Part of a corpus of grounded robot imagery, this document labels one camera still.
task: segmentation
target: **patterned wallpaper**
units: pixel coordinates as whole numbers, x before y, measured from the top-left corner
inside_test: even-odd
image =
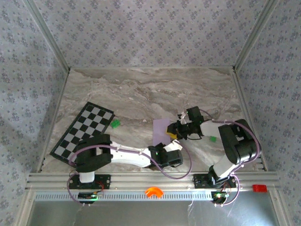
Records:
[[[284,0],[239,76],[269,170],[279,171],[293,221],[301,225],[301,2]]]
[[[35,0],[70,67],[233,65],[266,0]]]
[[[22,1],[0,1],[0,225],[12,225],[65,74]]]

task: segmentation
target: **purple paper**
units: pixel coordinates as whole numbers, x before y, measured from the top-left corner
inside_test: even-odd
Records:
[[[163,143],[170,144],[170,136],[166,134],[167,127],[170,125],[170,119],[155,119],[152,129],[152,145]]]

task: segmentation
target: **wire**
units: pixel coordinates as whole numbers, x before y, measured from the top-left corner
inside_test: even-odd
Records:
[[[144,157],[148,158],[148,159],[149,159],[149,160],[150,160],[150,161],[158,168],[158,170],[160,170],[160,172],[161,172],[164,176],[166,176],[166,177],[168,177],[168,178],[170,178],[170,179],[180,180],[180,179],[183,179],[183,178],[187,177],[187,176],[191,173],[191,170],[192,170],[192,157],[191,157],[191,154],[189,153],[188,149],[187,149],[183,144],[180,144],[179,141],[176,141],[176,142],[177,142],[179,145],[181,145],[182,148],[186,151],[186,153],[187,153],[187,155],[188,155],[188,157],[189,157],[189,161],[190,161],[190,167],[189,167],[188,172],[187,172],[185,175],[183,175],[183,176],[181,176],[181,177],[179,177],[179,178],[175,178],[175,177],[170,176],[170,175],[168,175],[167,173],[165,173],[165,172],[163,171],[163,169],[156,163],[156,161],[155,161],[153,158],[151,158],[150,156],[148,156],[147,154],[145,154],[145,153],[141,153],[141,152],[133,151],[133,150],[121,149],[121,148],[118,149],[118,151],[119,151],[119,152],[125,152],[125,153],[133,153],[133,154],[140,154],[140,155],[143,155]],[[88,146],[88,147],[84,147],[84,148],[78,150],[76,153],[74,153],[74,154],[71,156],[71,158],[69,159],[69,162],[68,162],[69,165],[75,166],[75,163],[73,163],[72,160],[73,160],[78,154],[80,154],[80,153],[82,153],[82,152],[84,152],[84,151],[86,151],[86,150],[89,150],[89,149],[92,149],[92,148],[99,148],[99,147],[104,147],[104,148],[110,148],[110,149],[113,149],[113,150],[117,150],[117,148],[112,147],[112,146],[110,146],[110,145],[91,145],[91,146]]]
[[[239,183],[239,179],[238,179],[238,177],[237,177],[236,175],[234,175],[234,174],[232,174],[231,176],[233,176],[233,177],[236,179],[236,181],[237,181],[237,192],[236,192],[234,198],[233,198],[231,201],[221,204],[221,205],[223,205],[223,206],[227,206],[227,205],[230,205],[231,203],[233,203],[233,202],[237,199],[237,197],[238,197],[238,195],[239,195],[239,191],[240,191],[240,183]]]
[[[224,182],[224,186],[222,187],[222,190],[220,192],[222,192],[226,188],[226,185],[229,186],[229,188],[230,188],[230,194],[231,194],[231,192],[232,192],[231,186],[230,186],[230,184],[227,181]]]
[[[206,113],[211,119],[213,119],[212,115],[209,114],[207,111],[204,111],[204,110],[202,110],[202,109],[200,109],[200,111]]]
[[[70,184],[71,178],[72,178],[73,176],[77,175],[77,174],[78,174],[78,172],[73,173],[73,174],[69,177],[69,179],[67,180],[67,191],[68,191],[68,193],[69,193],[69,195],[70,195],[70,197],[72,198],[73,201],[75,201],[75,202],[77,202],[78,204],[82,205],[82,203],[80,203],[78,200],[76,200],[76,199],[74,198],[74,196],[71,194],[71,191],[70,191],[70,188],[69,188],[69,184]]]
[[[253,138],[253,140],[254,140],[254,142],[256,144],[256,154],[255,154],[255,156],[253,158],[251,158],[250,160],[245,161],[244,163],[253,162],[253,161],[255,161],[258,158],[258,156],[260,155],[260,145],[259,145],[258,139],[256,138],[256,136],[254,135],[254,133],[250,129],[248,129],[246,126],[244,126],[244,125],[242,125],[242,124],[240,124],[240,123],[238,123],[236,121],[229,121],[229,120],[215,121],[215,120],[212,120],[212,122],[215,122],[215,123],[232,123],[232,124],[235,124],[235,125],[243,128],[245,131],[247,131],[251,135],[251,137]],[[239,165],[234,170],[232,170],[231,173],[235,172],[236,170],[240,169],[241,167],[242,167],[242,165]]]
[[[74,171],[75,171],[75,169],[73,169],[73,170],[70,171],[69,177],[71,177],[71,173],[74,172]]]
[[[103,192],[103,196],[104,196],[104,185],[103,185],[103,183],[101,182],[101,181],[96,181],[95,183],[97,183],[97,184],[99,184],[99,185],[101,185],[102,186],[102,189],[101,190],[99,190],[99,191],[97,191],[97,192],[94,192],[94,193],[99,193],[99,192]]]
[[[196,139],[193,139],[193,138],[189,138],[187,137],[188,140],[201,140],[202,138],[196,138]]]

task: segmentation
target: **metal rail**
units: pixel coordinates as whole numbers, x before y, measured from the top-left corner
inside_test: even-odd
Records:
[[[110,191],[145,191],[151,186],[157,186],[163,191],[188,191],[195,189],[192,181],[193,172],[181,180],[172,180],[160,172],[106,173],[111,174]],[[169,172],[173,177],[183,175],[183,172]],[[267,188],[279,188],[277,173],[265,171],[241,171],[236,175],[241,184],[241,191],[252,191],[252,185],[266,185]],[[32,191],[65,191],[69,174],[66,173],[32,173],[29,175],[25,189]],[[198,189],[198,191],[216,191],[216,189]]]

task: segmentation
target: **yellow object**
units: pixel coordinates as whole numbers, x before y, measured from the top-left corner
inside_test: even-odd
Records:
[[[161,198],[162,195],[164,194],[163,191],[158,188],[158,187],[150,187],[149,189],[147,189],[145,191],[145,194],[147,195],[147,197],[151,197],[152,195],[157,196],[158,198]]]
[[[168,133],[168,132],[166,132],[166,134],[168,134],[171,137],[171,139],[173,139],[173,140],[177,139],[177,135],[176,134]]]

